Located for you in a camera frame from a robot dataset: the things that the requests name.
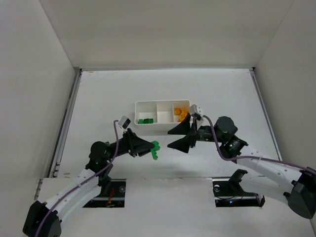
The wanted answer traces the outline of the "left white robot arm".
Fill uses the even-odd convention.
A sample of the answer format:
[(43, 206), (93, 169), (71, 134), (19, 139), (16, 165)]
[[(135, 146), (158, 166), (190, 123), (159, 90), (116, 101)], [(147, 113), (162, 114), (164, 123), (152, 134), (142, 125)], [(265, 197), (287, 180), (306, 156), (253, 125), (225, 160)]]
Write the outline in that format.
[(59, 237), (69, 218), (109, 189), (109, 173), (116, 157), (125, 154), (141, 157), (154, 148), (153, 142), (139, 138), (131, 129), (114, 143), (93, 143), (89, 162), (75, 180), (48, 200), (37, 200), (30, 206), (22, 232), (28, 237)]

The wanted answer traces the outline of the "green yellow lego block pair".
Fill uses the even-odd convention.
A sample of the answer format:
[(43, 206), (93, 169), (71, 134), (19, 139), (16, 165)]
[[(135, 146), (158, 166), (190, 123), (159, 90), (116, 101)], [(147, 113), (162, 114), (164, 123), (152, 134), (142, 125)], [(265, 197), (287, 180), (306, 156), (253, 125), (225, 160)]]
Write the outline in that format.
[(154, 145), (154, 147), (151, 149), (151, 155), (152, 155), (153, 160), (157, 160), (158, 159), (157, 151), (160, 150), (160, 145), (158, 141), (153, 141), (152, 144)]

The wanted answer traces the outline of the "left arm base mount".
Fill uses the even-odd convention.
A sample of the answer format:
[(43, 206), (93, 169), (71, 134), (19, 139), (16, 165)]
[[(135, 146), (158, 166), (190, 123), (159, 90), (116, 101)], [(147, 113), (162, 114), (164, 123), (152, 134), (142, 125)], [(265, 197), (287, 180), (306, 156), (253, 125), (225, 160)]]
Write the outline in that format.
[(101, 194), (91, 199), (84, 208), (124, 208), (126, 179), (112, 179), (107, 188), (102, 188)]

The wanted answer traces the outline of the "long yellow lego brick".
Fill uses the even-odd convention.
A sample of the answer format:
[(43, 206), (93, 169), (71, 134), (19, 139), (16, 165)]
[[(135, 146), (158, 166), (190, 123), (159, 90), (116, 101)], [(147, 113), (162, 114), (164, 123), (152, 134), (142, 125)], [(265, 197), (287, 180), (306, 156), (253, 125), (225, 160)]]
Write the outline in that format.
[(175, 116), (180, 116), (183, 111), (185, 111), (185, 109), (182, 109), (182, 108), (174, 108), (173, 109)]

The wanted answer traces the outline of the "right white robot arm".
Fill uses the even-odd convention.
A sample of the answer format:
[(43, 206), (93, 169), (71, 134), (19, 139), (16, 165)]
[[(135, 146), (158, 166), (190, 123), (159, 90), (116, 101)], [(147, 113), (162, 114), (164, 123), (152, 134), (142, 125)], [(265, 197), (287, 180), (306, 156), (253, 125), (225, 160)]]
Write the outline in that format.
[(237, 170), (229, 179), (232, 186), (244, 192), (268, 196), (286, 204), (294, 213), (312, 219), (316, 213), (316, 171), (310, 167), (265, 157), (238, 138), (237, 127), (230, 117), (219, 117), (216, 123), (202, 125), (210, 118), (188, 114), (169, 135), (183, 135), (169, 148), (188, 153), (197, 141), (213, 142), (224, 161), (247, 167), (262, 175), (254, 178), (246, 170)]

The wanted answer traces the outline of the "yellow lego piece with flower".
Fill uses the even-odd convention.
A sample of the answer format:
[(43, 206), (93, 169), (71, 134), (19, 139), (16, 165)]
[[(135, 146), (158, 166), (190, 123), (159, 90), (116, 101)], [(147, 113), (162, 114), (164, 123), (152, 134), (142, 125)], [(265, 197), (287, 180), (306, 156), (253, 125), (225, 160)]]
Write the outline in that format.
[(179, 117), (178, 117), (178, 122), (182, 122), (186, 118), (188, 113), (189, 112), (187, 110), (182, 110)]

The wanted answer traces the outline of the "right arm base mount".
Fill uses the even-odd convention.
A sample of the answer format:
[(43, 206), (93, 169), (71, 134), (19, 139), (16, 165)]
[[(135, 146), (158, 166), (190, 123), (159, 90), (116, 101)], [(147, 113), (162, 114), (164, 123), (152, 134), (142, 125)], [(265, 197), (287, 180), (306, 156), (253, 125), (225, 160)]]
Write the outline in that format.
[(212, 180), (216, 207), (263, 207), (264, 196), (245, 192), (240, 186), (245, 174), (246, 170), (238, 169), (231, 177)]

